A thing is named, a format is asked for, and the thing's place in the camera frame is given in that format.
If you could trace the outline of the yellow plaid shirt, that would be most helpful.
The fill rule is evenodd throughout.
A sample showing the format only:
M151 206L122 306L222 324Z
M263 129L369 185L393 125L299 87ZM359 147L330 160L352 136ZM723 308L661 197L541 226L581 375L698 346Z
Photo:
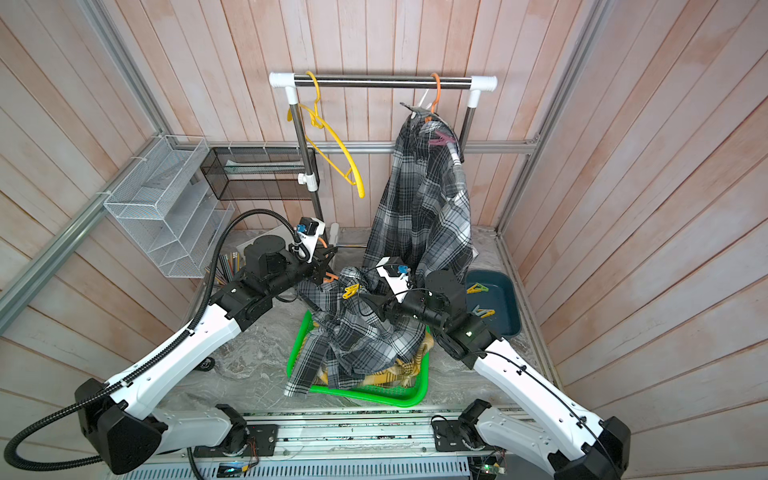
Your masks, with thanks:
M343 390L361 389L363 387L375 386L382 388L411 388L415 385L418 375L422 372L422 362L426 355L434 347L434 339L429 332L425 333L423 342L420 344L413 359L409 362L402 362L395 359L395 363L382 371L371 373L363 380L354 383L352 386L343 387Z

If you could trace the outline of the yellow plastic hanger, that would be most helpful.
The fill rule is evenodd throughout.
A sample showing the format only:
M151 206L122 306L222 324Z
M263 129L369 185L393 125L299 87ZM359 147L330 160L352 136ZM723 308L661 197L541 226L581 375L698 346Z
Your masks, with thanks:
M320 82L318 77L311 71L306 71L309 77L310 84L314 89L315 98L312 103L312 107L308 107L302 104L298 95L298 84L296 75L289 73L286 75L285 85L283 89L286 93L288 100L288 111L286 119L289 123L292 123L294 127L297 127L297 138L301 141L300 147L306 147L309 145L313 150L324 159L328 165L338 173L350 186L356 189L357 195L360 199L366 197L366 187L361 176L358 165L353 158L347 145L341 140L337 132L330 126L330 124L320 115L320 104L322 100ZM299 116L301 113L308 113L310 124L314 129L324 131L328 137L330 137L339 148L344 158L347 161L348 169L343 171L338 165L336 165L330 157L304 132L304 124Z

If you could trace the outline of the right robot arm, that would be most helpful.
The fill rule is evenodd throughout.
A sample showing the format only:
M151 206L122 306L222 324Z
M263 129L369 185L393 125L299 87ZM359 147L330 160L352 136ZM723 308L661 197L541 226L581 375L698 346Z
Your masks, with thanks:
M507 276L472 272L461 283L451 271L441 270L417 282L408 267L390 262L374 271L386 294L360 297L378 316L428 326L452 358L494 383L533 420L522 422L476 400L457 420L438 424L439 445L455 438L468 448L504 450L555 479L622 477L630 457L629 427L578 405L515 351L509 339L520 326L514 301L502 297Z

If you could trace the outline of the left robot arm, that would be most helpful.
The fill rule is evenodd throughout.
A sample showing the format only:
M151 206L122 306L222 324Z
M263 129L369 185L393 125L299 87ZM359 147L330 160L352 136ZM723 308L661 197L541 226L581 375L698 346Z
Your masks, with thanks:
M220 346L246 331L268 312L274 299L304 280L322 283L337 247L315 248L300 259L284 239L264 235L245 248L245 266L202 305L198 322L189 322L141 361L111 377L103 387L89 380L76 398L103 392L106 397L78 415L83 435L109 469L126 474L156 454L212 447L225 455L243 453L251 436L233 407L173 412L161 400Z

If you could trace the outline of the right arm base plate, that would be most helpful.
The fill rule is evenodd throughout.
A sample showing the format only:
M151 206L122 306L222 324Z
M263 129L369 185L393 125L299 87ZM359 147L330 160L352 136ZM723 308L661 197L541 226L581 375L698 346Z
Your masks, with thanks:
M483 441L473 425L459 419L434 415L430 419L434 446L438 452L495 452L497 448Z

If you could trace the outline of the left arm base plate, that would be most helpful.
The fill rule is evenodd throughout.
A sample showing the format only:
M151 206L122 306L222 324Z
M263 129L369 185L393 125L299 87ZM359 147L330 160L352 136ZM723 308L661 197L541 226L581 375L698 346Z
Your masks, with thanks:
M193 450L196 458L235 457L256 458L274 455L278 440L277 424L249 424L235 427L224 441L215 447L198 446Z

